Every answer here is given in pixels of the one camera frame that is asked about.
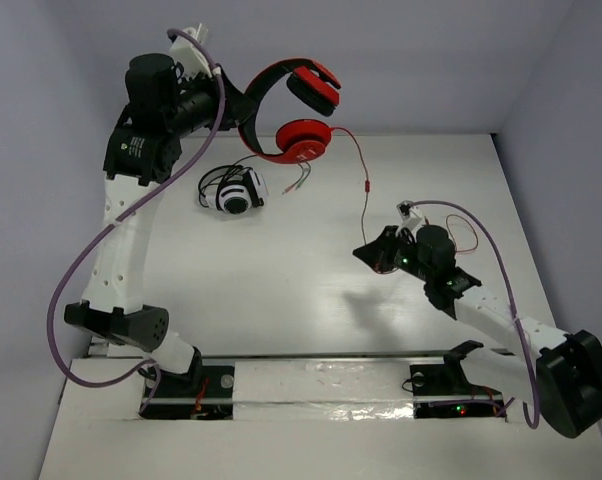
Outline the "red black headphones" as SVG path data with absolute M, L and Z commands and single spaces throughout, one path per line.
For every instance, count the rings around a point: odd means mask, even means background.
M 304 105 L 305 113 L 281 114 L 274 146 L 261 142 L 258 119 L 266 97 L 283 82 L 289 94 Z M 326 119 L 340 105 L 341 83 L 315 59 L 293 57 L 277 61 L 257 74 L 244 94 L 252 102 L 250 115 L 238 127 L 239 136 L 254 155 L 280 165 L 310 163 L 326 152 L 333 129 Z

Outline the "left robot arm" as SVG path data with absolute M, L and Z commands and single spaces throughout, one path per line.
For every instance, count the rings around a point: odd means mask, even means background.
M 81 299 L 63 320 L 111 344 L 139 351 L 149 368 L 168 374 L 181 394 L 203 382 L 200 353 L 169 327 L 166 309 L 145 304 L 144 267 L 164 190 L 186 170 L 174 167 L 184 137 L 200 128 L 229 130 L 251 105 L 220 65 L 201 71 L 166 54 L 133 58 L 125 74 L 128 101 L 104 160 L 103 227 L 80 254 L 97 254 Z

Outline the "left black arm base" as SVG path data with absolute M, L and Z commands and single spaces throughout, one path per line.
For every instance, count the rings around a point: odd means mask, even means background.
M 184 374 L 161 371 L 161 380 L 151 394 L 156 379 L 153 367 L 140 371 L 146 381 L 140 416 L 147 420 L 232 420 L 235 365 L 209 363 L 195 349 L 189 370 Z

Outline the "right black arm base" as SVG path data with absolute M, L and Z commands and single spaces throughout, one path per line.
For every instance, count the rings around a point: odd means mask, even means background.
M 438 364 L 416 364 L 401 388 L 414 399 L 416 419 L 505 418 L 502 394 L 471 384 L 461 368 L 469 353 L 482 347 L 466 341 L 447 351 Z

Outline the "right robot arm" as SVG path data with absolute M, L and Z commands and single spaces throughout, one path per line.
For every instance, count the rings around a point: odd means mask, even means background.
M 602 419 L 599 339 L 585 330 L 570 334 L 514 315 L 510 305 L 457 265 L 444 228 L 426 225 L 410 232 L 388 226 L 353 254 L 377 274 L 401 270 L 418 278 L 435 309 L 507 350 L 500 355 L 478 341 L 449 350 L 442 378 L 451 391 L 494 388 L 526 404 L 529 420 L 541 417 L 570 439 Z

